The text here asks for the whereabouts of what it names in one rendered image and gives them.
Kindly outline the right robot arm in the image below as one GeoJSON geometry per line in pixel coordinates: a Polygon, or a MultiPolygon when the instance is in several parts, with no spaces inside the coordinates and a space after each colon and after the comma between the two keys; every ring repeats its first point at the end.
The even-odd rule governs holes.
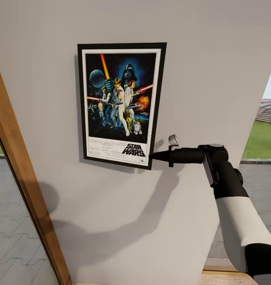
{"type": "Polygon", "coordinates": [[[241,172],[228,162],[224,145],[205,144],[181,148],[175,134],[169,136],[169,150],[149,158],[174,163],[198,163],[204,169],[218,207],[226,254],[240,273],[258,285],[271,285],[271,234],[256,212],[243,185],[241,172]]]}

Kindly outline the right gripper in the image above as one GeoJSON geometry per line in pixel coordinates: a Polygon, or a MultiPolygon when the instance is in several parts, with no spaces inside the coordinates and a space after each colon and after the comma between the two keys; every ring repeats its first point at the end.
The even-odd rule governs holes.
{"type": "Polygon", "coordinates": [[[169,150],[154,152],[154,154],[149,155],[149,158],[168,161],[169,167],[174,167],[174,163],[191,163],[192,155],[190,148],[171,150],[171,146],[169,146],[169,150]]]}

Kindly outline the poster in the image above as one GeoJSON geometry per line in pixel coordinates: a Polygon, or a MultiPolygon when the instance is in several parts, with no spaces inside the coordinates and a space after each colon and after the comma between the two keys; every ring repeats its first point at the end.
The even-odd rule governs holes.
{"type": "Polygon", "coordinates": [[[77,44],[84,159],[151,170],[166,46],[77,44]]]}

